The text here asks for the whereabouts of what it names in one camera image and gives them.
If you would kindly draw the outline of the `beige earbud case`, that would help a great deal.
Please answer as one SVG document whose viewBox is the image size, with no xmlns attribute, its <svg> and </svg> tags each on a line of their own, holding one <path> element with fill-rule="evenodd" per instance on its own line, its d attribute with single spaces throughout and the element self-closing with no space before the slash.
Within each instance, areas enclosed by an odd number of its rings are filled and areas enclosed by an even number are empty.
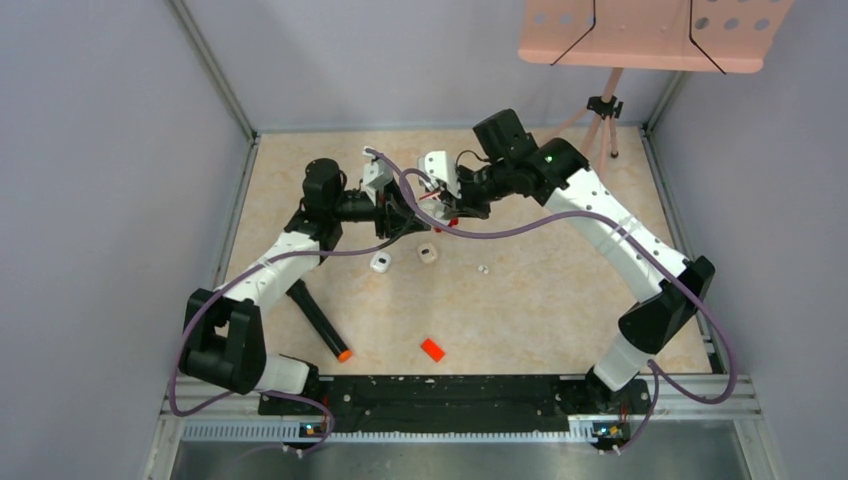
<svg viewBox="0 0 848 480">
<path fill-rule="evenodd" d="M 424 243 L 417 247 L 420 261 L 425 265 L 431 265 L 438 260 L 438 251 L 432 243 Z"/>
</svg>

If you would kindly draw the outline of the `white earbud case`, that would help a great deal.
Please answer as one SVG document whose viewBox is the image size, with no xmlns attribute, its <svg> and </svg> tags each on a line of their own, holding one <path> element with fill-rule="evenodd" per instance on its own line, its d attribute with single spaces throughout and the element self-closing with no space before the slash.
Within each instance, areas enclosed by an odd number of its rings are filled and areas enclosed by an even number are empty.
<svg viewBox="0 0 848 480">
<path fill-rule="evenodd" d="M 392 256 L 385 251 L 376 252 L 370 260 L 370 268 L 378 274 L 385 274 L 391 264 Z"/>
<path fill-rule="evenodd" d="M 450 223 L 449 211 L 445 204 L 438 199 L 425 199 L 418 206 L 427 217 L 427 222 L 436 228 L 443 228 Z"/>
</svg>

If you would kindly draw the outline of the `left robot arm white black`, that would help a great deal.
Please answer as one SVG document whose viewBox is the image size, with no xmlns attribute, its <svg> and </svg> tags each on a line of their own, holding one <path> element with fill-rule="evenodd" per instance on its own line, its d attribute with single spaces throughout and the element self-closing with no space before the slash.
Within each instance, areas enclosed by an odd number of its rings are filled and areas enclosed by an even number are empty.
<svg viewBox="0 0 848 480">
<path fill-rule="evenodd" d="M 307 292 L 303 276 L 335 250 L 346 222 L 373 224 L 386 245 L 430 228 L 416 217 L 384 164 L 373 161 L 365 172 L 367 183 L 348 189 L 336 161 L 319 158 L 306 166 L 303 196 L 272 246 L 230 283 L 190 296 L 177 364 L 181 373 L 238 394 L 280 391 L 297 413 L 317 407 L 321 388 L 309 379 L 311 366 L 267 353 L 264 316 L 288 297 L 332 351 L 342 354 L 346 347 Z"/>
</svg>

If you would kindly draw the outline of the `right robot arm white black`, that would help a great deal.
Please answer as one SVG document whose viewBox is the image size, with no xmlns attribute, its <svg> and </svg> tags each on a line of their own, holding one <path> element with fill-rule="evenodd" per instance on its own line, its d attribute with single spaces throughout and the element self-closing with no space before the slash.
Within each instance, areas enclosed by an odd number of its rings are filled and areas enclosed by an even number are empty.
<svg viewBox="0 0 848 480">
<path fill-rule="evenodd" d="M 562 215 L 606 258 L 636 300 L 588 373 L 589 404 L 614 411 L 626 400 L 626 385 L 703 309 L 714 265 L 660 240 L 612 195 L 575 146 L 559 137 L 538 143 L 514 110 L 489 116 L 473 132 L 486 155 L 484 167 L 459 166 L 444 152 L 427 153 L 418 162 L 443 190 L 438 218 L 485 219 L 495 201 L 531 197 Z"/>
</svg>

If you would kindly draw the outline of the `red block with windows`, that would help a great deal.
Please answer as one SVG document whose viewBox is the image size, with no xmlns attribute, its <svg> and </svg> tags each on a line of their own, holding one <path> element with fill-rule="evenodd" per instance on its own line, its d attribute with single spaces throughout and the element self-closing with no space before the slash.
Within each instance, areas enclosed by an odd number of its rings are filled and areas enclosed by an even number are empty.
<svg viewBox="0 0 848 480">
<path fill-rule="evenodd" d="M 453 218 L 453 219 L 450 219 L 446 224 L 442 225 L 441 227 L 434 227 L 433 231 L 435 233 L 441 233 L 441 232 L 444 231 L 445 227 L 447 227 L 448 229 L 451 229 L 451 228 L 456 227 L 458 225 L 458 223 L 459 223 L 459 219 Z"/>
</svg>

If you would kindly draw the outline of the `black marker orange cap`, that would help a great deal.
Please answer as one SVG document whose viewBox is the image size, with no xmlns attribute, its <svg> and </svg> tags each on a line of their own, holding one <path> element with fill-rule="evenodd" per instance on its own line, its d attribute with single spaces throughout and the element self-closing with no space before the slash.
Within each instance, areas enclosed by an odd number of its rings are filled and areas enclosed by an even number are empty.
<svg viewBox="0 0 848 480">
<path fill-rule="evenodd" d="M 297 280 L 286 294 L 298 306 L 336 360 L 339 363 L 348 361 L 353 356 L 352 350 L 314 300 L 305 282 Z"/>
</svg>

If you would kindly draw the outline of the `small orange red block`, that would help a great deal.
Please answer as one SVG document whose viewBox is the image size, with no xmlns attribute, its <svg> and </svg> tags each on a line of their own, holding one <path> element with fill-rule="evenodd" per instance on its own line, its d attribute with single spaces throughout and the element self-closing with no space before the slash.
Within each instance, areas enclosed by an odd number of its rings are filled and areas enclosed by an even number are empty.
<svg viewBox="0 0 848 480">
<path fill-rule="evenodd" d="M 426 338 L 420 348 L 434 362 L 440 362 L 445 357 L 445 351 L 431 338 Z"/>
</svg>

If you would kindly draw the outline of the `pink music stand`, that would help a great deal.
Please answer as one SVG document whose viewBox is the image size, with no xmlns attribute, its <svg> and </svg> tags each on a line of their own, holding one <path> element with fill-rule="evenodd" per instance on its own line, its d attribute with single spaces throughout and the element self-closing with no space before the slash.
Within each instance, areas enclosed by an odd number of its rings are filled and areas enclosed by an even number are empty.
<svg viewBox="0 0 848 480">
<path fill-rule="evenodd" d="M 789 1 L 528 1 L 518 56 L 532 64 L 608 68 L 610 97 L 626 69 L 760 71 Z"/>
</svg>

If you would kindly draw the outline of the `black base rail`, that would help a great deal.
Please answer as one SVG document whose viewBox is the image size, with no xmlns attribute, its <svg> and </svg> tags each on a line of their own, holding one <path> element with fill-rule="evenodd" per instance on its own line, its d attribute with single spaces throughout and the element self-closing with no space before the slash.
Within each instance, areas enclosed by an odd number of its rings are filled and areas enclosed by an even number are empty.
<svg viewBox="0 0 848 480">
<path fill-rule="evenodd" d="M 265 416 L 320 414 L 327 408 L 339 433 L 565 432 L 579 415 L 622 420 L 646 413 L 644 380 L 617 393 L 583 376 L 337 375 L 308 383 L 309 404 L 266 397 Z"/>
</svg>

